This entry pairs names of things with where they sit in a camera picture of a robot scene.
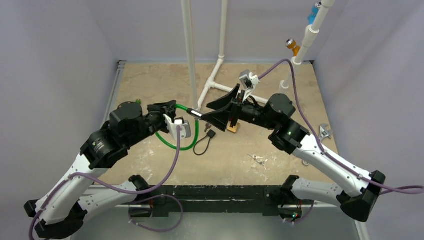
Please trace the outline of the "lock key set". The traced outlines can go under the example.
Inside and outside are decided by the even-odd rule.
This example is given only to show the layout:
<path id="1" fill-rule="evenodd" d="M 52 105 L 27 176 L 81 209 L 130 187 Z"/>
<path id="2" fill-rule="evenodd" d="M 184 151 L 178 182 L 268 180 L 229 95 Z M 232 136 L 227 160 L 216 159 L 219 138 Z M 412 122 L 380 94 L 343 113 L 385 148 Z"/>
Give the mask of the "lock key set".
<path id="1" fill-rule="evenodd" d="M 205 129 L 204 132 L 206 133 L 208 130 L 210 130 L 212 128 L 212 125 L 210 123 L 206 123 L 205 124 Z"/>

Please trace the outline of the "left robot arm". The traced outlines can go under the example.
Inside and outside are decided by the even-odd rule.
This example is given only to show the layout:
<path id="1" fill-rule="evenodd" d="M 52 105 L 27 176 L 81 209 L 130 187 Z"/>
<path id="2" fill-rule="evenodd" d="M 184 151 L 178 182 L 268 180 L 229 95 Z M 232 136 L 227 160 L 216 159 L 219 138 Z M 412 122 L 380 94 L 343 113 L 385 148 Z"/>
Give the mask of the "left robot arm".
<path id="1" fill-rule="evenodd" d="M 90 135 L 82 145 L 80 154 L 59 183 L 38 200 L 30 200 L 24 209 L 32 222 L 28 236 L 65 239 L 76 233 L 94 216 L 117 205 L 148 201 L 157 186 L 150 186 L 142 177 L 132 176 L 118 187 L 111 186 L 104 192 L 84 196 L 86 190 L 100 176 L 125 158 L 131 147 L 162 131 L 176 117 L 174 100 L 151 104 L 148 113 L 142 106 L 127 101 L 109 115 L 100 130 Z"/>

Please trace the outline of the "green cable lock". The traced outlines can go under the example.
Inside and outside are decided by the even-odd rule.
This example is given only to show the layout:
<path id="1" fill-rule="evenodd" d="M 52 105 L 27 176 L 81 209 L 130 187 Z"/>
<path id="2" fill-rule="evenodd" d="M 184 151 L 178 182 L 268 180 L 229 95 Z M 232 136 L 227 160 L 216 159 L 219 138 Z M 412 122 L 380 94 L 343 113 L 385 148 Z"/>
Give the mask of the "green cable lock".
<path id="1" fill-rule="evenodd" d="M 199 135 L 200 135 L 200 120 L 197 119 L 197 118 L 194 118 L 194 130 L 191 133 L 191 136 L 190 137 L 185 137 L 185 138 L 182 138 L 182 137 L 180 138 L 183 142 L 185 140 L 190 140 L 190 143 L 187 146 L 182 146 L 181 145 L 180 148 L 179 148 L 180 151 L 189 151 L 189 150 L 192 150 L 194 148 L 195 144 L 199 140 Z M 165 146 L 167 146 L 167 147 L 169 147 L 169 148 L 171 148 L 173 150 L 176 150 L 177 149 L 177 146 L 175 144 L 169 143 L 166 139 L 164 139 L 161 136 L 161 134 L 159 132 L 155 133 L 155 136 Z"/>

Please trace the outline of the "brass padlock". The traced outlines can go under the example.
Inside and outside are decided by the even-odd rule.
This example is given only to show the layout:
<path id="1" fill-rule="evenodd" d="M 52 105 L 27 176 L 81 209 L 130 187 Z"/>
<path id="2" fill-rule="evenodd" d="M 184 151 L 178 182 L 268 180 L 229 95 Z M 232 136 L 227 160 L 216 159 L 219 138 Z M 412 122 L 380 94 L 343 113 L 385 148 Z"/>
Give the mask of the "brass padlock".
<path id="1" fill-rule="evenodd" d="M 233 134 L 236 134 L 239 128 L 240 128 L 240 123 L 238 122 L 238 123 L 236 123 L 234 126 L 229 125 L 229 126 L 227 127 L 227 130 L 228 130 L 229 132 L 233 133 Z"/>

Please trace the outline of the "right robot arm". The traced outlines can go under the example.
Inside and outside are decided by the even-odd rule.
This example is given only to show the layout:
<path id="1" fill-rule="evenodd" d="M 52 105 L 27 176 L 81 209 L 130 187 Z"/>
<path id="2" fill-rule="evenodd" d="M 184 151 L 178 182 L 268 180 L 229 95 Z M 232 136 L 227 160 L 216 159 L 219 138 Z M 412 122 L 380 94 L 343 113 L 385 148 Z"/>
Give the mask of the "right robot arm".
<path id="1" fill-rule="evenodd" d="M 309 181 L 297 175 L 287 178 L 280 196 L 288 204 L 319 201 L 339 207 L 348 217 L 365 223 L 373 210 L 386 176 L 380 171 L 363 170 L 325 147 L 308 129 L 292 119 L 296 108 L 288 96 L 273 94 L 264 106 L 243 101 L 237 84 L 227 95 L 207 104 L 211 111 L 201 120 L 221 131 L 238 121 L 247 122 L 272 133 L 268 136 L 278 150 L 306 161 L 325 174 L 333 184 Z"/>

